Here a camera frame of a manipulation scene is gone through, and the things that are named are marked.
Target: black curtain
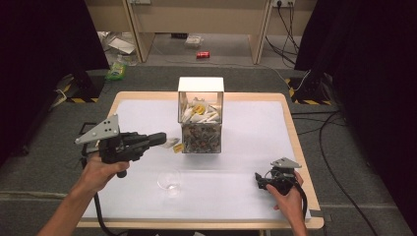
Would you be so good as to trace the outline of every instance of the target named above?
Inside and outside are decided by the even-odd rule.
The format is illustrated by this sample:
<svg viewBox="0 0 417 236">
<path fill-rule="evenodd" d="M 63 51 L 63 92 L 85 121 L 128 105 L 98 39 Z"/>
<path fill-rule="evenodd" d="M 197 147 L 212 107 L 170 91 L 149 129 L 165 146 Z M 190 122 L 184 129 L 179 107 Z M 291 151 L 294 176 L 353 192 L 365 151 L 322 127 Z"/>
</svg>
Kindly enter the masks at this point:
<svg viewBox="0 0 417 236">
<path fill-rule="evenodd" d="M 317 30 L 328 11 L 338 14 L 335 3 L 319 0 L 303 36 L 296 68 L 312 69 L 321 50 L 328 48 L 323 45 L 328 31 Z M 331 63 L 326 72 L 333 75 L 336 93 L 360 146 L 417 234 L 413 184 L 417 179 L 417 3 L 361 1 L 352 16 L 352 27 L 335 42 L 340 45 L 337 53 L 328 54 Z"/>
<path fill-rule="evenodd" d="M 0 165 L 27 145 L 69 74 L 108 68 L 83 0 L 2 1 Z"/>
</svg>

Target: person's left hand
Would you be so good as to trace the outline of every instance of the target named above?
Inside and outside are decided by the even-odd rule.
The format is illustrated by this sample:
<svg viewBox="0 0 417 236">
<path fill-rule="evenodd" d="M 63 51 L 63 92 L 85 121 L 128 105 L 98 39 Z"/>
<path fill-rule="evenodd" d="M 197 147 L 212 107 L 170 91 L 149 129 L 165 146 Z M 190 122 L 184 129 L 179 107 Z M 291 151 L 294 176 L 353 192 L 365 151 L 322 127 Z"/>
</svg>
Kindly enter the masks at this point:
<svg viewBox="0 0 417 236">
<path fill-rule="evenodd" d="M 124 171 L 129 166 L 130 164 L 127 161 L 120 161 L 113 164 L 103 163 L 98 152 L 95 152 L 90 156 L 89 162 L 74 188 L 81 188 L 83 192 L 94 195 L 102 190 L 117 172 Z"/>
</svg>

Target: acrylic box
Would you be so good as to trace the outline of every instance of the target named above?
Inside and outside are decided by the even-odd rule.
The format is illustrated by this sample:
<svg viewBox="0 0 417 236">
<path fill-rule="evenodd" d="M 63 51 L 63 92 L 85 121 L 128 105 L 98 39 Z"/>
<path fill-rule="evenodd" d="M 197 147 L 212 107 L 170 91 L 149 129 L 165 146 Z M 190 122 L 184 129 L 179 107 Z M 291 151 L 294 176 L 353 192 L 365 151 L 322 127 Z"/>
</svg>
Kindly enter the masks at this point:
<svg viewBox="0 0 417 236">
<path fill-rule="evenodd" d="M 184 153 L 220 153 L 224 85 L 222 77 L 181 77 L 178 123 Z"/>
</svg>

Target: soda can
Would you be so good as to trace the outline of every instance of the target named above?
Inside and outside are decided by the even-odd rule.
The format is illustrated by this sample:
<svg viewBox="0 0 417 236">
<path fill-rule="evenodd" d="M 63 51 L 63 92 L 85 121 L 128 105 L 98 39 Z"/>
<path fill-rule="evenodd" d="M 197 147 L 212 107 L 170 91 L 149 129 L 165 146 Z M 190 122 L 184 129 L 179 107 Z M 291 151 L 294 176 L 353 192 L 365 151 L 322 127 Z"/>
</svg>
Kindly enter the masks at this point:
<svg viewBox="0 0 417 236">
<path fill-rule="evenodd" d="M 209 51 L 202 51 L 197 53 L 197 59 L 209 58 Z"/>
</svg>

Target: clear plastic cup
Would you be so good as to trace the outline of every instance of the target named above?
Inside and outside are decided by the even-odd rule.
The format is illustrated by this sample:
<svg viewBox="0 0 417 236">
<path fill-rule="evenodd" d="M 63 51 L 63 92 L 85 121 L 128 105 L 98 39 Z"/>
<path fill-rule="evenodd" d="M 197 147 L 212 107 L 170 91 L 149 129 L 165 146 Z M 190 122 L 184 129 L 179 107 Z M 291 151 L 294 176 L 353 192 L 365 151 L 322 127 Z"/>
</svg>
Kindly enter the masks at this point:
<svg viewBox="0 0 417 236">
<path fill-rule="evenodd" d="M 157 176 L 157 185 L 170 197 L 181 193 L 181 173 L 177 169 L 163 169 Z"/>
</svg>

